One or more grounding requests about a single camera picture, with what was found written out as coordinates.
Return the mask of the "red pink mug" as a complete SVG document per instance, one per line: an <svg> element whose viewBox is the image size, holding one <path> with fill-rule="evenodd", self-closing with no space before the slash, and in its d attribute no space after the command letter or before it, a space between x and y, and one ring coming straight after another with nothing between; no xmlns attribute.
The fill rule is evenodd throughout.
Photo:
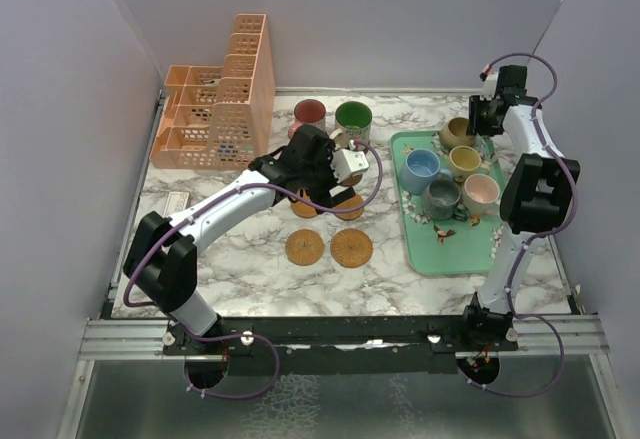
<svg viewBox="0 0 640 439"><path fill-rule="evenodd" d="M293 137L302 125L311 125L321 131L326 130L326 108L316 99L304 99L294 108L294 123L289 127L287 136Z"/></svg>

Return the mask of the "mint green tray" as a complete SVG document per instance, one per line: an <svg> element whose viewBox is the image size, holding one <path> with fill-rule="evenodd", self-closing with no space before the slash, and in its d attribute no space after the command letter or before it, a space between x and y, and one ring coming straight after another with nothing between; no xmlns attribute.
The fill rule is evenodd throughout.
<svg viewBox="0 0 640 439"><path fill-rule="evenodd" d="M422 275L486 274L501 239L502 220L496 212L465 221L434 221L424 211L421 198L405 191L400 172L415 149L435 153L443 167L448 151L441 147L436 130L399 132L390 140L390 151L399 194L401 225L411 267Z"/></svg>

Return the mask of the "woven rattan coaster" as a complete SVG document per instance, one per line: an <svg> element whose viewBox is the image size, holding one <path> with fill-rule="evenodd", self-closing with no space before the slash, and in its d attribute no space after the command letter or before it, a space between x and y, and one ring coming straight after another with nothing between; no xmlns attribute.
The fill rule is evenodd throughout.
<svg viewBox="0 0 640 439"><path fill-rule="evenodd" d="M331 240L333 259L343 267L358 268L373 255L373 243L363 231L349 228L339 231Z"/></svg>
<svg viewBox="0 0 640 439"><path fill-rule="evenodd" d="M285 253L288 260L293 264L309 266L322 257L324 242L316 231L300 229L287 238Z"/></svg>

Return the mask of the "light blue mug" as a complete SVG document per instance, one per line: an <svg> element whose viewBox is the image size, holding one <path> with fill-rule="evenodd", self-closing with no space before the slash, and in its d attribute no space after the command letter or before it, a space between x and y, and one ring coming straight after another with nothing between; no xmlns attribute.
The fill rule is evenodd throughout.
<svg viewBox="0 0 640 439"><path fill-rule="evenodd" d="M401 188L412 194L422 192L437 179L453 179L453 173L441 165L439 156L426 149L415 149L406 155L400 170Z"/></svg>

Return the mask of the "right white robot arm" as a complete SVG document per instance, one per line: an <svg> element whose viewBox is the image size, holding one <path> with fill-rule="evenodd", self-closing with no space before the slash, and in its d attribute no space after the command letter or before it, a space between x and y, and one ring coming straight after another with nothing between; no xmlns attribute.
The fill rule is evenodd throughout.
<svg viewBox="0 0 640 439"><path fill-rule="evenodd" d="M575 215L580 165L556 148L543 121L542 101L527 93L527 67L488 65L482 92L469 100L472 135L507 135L519 155L504 189L502 240L487 279L465 308L461 342L481 350L507 337L515 298L538 246Z"/></svg>

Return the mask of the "light wooden coaster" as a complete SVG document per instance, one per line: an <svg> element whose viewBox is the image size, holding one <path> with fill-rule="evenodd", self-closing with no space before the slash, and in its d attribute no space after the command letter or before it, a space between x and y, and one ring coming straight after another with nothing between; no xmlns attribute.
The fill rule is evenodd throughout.
<svg viewBox="0 0 640 439"><path fill-rule="evenodd" d="M292 212L303 219L311 219L318 215L318 212L314 207L310 205L311 199L307 195L305 190L299 190L297 195L302 198L300 200L293 200L291 202L291 210Z"/></svg>
<svg viewBox="0 0 640 439"><path fill-rule="evenodd" d="M355 194L337 206L338 209L342 210L342 213L337 213L336 216L345 221L352 221L359 218L364 211L362 207L363 202L362 197L359 194Z"/></svg>

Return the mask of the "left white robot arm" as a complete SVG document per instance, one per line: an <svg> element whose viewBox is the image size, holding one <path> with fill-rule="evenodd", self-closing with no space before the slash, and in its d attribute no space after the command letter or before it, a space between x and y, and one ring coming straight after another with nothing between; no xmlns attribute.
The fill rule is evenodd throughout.
<svg viewBox="0 0 640 439"><path fill-rule="evenodd" d="M251 161L213 196L171 216L144 216L124 262L128 285L185 326L195 351L210 353L220 344L220 316L197 290L199 253L245 219L300 191L316 211L336 209L354 192L332 195L332 189L368 168L355 142L340 147L327 133L302 126L287 145Z"/></svg>

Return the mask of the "light wooden front coaster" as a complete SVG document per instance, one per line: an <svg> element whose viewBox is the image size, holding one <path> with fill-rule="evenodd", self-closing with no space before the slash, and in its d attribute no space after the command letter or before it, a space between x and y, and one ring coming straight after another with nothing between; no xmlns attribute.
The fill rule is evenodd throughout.
<svg viewBox="0 0 640 439"><path fill-rule="evenodd" d="M359 218L364 211L362 207L363 202L362 197L359 194L355 194L337 206L338 209L342 210L342 213L337 213L336 216L345 221L352 221Z"/></svg>

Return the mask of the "green mug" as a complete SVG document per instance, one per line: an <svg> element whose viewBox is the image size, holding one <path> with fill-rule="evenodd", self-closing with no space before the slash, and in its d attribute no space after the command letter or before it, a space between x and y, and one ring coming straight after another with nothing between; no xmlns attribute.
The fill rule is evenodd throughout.
<svg viewBox="0 0 640 439"><path fill-rule="evenodd" d="M351 140L358 150L364 150L369 143L373 114L364 103L348 101L335 111L335 128L330 134L338 148L346 148Z"/></svg>

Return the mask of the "peach mesh file organizer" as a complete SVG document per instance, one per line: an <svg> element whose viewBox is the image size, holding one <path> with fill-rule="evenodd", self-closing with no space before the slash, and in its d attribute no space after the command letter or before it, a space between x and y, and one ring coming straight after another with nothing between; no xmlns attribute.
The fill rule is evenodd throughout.
<svg viewBox="0 0 640 439"><path fill-rule="evenodd" d="M150 152L157 169L243 170L267 153L276 93L268 20L239 14L219 66L172 65Z"/></svg>

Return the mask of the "beige speckled mug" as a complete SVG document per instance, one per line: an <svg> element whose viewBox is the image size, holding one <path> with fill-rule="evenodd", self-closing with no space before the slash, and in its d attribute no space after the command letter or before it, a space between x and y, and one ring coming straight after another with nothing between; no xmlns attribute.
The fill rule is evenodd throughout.
<svg viewBox="0 0 640 439"><path fill-rule="evenodd" d="M439 131L440 144L444 149L452 149L457 146L473 146L476 142L475 135L467 132L470 121L465 117L450 119Z"/></svg>

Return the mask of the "dark walnut coaster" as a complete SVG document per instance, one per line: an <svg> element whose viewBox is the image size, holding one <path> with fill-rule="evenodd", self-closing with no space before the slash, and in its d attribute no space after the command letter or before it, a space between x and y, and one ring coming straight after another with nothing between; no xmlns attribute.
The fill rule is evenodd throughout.
<svg viewBox="0 0 640 439"><path fill-rule="evenodd" d="M357 185L361 181L361 179L362 179L361 175L353 175L348 179L345 179L344 181L342 181L340 185L344 187L352 187L354 185Z"/></svg>

